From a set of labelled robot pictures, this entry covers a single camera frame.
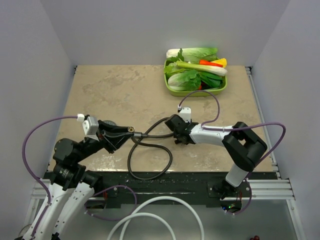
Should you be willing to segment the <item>black T-shaped fitting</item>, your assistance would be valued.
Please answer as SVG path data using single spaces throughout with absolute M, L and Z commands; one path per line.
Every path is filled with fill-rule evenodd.
M 174 143 L 177 144 L 184 144 L 185 143 L 185 139 L 184 138 L 176 138 L 174 140 Z

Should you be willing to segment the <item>grey shower head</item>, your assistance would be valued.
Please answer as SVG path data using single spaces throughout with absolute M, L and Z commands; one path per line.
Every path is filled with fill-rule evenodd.
M 108 124 L 108 125 L 117 126 L 117 124 L 114 121 L 111 121 L 111 120 L 104 120 L 103 122 L 105 124 Z

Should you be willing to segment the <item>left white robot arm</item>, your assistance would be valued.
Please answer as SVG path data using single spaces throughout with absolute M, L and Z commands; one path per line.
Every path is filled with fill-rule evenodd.
M 55 144 L 56 164 L 49 185 L 36 179 L 46 192 L 45 200 L 27 232 L 20 237 L 22 240 L 63 239 L 67 227 L 89 198 L 104 190 L 102 176 L 79 163 L 102 149 L 113 154 L 134 136 L 132 126 L 111 125 L 83 114 L 75 119 L 81 122 L 85 138 L 80 142 L 63 138 Z

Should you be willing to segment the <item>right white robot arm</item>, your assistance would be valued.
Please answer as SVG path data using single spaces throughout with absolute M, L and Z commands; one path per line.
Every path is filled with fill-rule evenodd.
M 259 164 L 268 148 L 253 130 L 240 121 L 226 128 L 214 128 L 185 121 L 174 114 L 164 123 L 173 132 L 176 144 L 211 144 L 226 149 L 233 165 L 224 180 L 213 187 L 222 199 L 233 197 L 241 190 L 241 183 Z

